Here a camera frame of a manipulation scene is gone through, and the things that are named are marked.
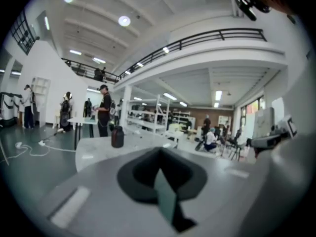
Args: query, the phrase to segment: equipment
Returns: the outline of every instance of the equipment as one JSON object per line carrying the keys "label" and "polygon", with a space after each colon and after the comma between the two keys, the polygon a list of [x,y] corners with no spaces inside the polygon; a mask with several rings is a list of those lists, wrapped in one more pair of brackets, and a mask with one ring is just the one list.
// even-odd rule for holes
{"label": "equipment", "polygon": [[245,13],[252,21],[257,20],[256,14],[251,9],[253,6],[263,13],[268,13],[271,10],[259,0],[235,0],[235,2],[239,9],[241,9],[242,12]]}
{"label": "equipment", "polygon": [[124,132],[121,126],[114,127],[112,131],[111,145],[114,148],[121,148],[124,146]]}

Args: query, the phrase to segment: backpack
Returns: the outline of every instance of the backpack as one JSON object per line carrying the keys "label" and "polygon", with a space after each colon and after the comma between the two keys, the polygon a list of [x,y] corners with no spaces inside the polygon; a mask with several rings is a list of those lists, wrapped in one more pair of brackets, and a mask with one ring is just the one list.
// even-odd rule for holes
{"label": "backpack", "polygon": [[70,104],[68,100],[64,100],[61,105],[61,113],[68,113],[70,109]]}

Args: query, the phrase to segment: man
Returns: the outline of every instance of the man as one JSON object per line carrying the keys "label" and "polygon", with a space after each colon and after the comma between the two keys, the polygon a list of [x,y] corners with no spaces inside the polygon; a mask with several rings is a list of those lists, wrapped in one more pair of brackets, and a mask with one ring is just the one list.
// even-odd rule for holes
{"label": "man", "polygon": [[211,126],[211,120],[209,119],[209,115],[206,115],[206,119],[203,122],[203,136],[205,136],[208,131],[209,131],[209,127]]}
{"label": "man", "polygon": [[100,107],[96,108],[98,111],[98,128],[100,137],[108,136],[108,122],[110,119],[110,107],[111,107],[111,96],[108,92],[108,87],[103,84],[100,87],[100,92],[103,95]]}
{"label": "man", "polygon": [[119,111],[120,111],[120,105],[116,105],[115,106],[115,115],[114,115],[115,125],[119,125]]}
{"label": "man", "polygon": [[204,144],[204,148],[206,151],[210,151],[210,150],[216,148],[216,146],[217,146],[216,145],[216,137],[214,135],[214,132],[215,132],[215,128],[212,127],[206,135],[206,142]]}
{"label": "man", "polygon": [[24,92],[22,93],[21,99],[22,105],[24,105],[24,127],[27,128],[34,128],[33,122],[33,113],[32,113],[32,90],[30,86],[27,84],[24,88]]}

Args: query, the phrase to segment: window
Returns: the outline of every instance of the window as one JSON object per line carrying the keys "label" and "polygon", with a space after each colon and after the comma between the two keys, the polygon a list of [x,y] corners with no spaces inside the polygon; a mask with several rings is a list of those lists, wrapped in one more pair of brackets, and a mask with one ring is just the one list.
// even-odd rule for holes
{"label": "window", "polygon": [[264,110],[266,108],[266,101],[264,96],[259,97],[257,100],[241,108],[240,128],[243,132],[246,125],[246,114],[255,113],[258,110]]}

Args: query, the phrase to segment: white shelving unit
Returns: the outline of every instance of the white shelving unit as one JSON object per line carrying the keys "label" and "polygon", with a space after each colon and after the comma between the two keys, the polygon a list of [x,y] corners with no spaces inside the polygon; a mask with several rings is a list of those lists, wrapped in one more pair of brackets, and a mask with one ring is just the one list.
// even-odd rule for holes
{"label": "white shelving unit", "polygon": [[186,124],[188,121],[191,122],[192,126],[191,128],[194,129],[195,124],[196,124],[196,118],[195,117],[191,117],[191,112],[182,112],[182,111],[178,111],[178,112],[173,112],[174,114],[178,114],[178,115],[174,115],[173,117],[177,119],[178,124],[182,123],[182,124]]}
{"label": "white shelving unit", "polygon": [[[154,112],[147,112],[147,111],[136,111],[136,110],[131,110],[131,106],[130,103],[152,103],[155,102],[156,103],[156,113]],[[168,123],[168,114],[169,114],[169,106],[170,106],[170,100],[165,101],[163,99],[160,98],[160,95],[157,95],[157,98],[153,98],[153,99],[142,99],[142,100],[128,100],[128,107],[127,110],[130,113],[133,114],[148,114],[148,115],[154,115],[155,119],[154,122],[148,122],[148,121],[144,121],[138,118],[127,118],[126,120],[128,122],[140,125],[140,126],[144,126],[147,127],[149,129],[151,129],[152,133],[156,134],[156,132],[159,130],[159,132],[161,133],[161,130],[164,129],[164,132],[166,132],[167,130],[167,123]],[[167,111],[166,113],[163,113],[162,109],[159,106],[159,103],[166,103],[167,104]],[[163,116],[164,119],[164,124],[157,124],[157,119],[158,116]]]}

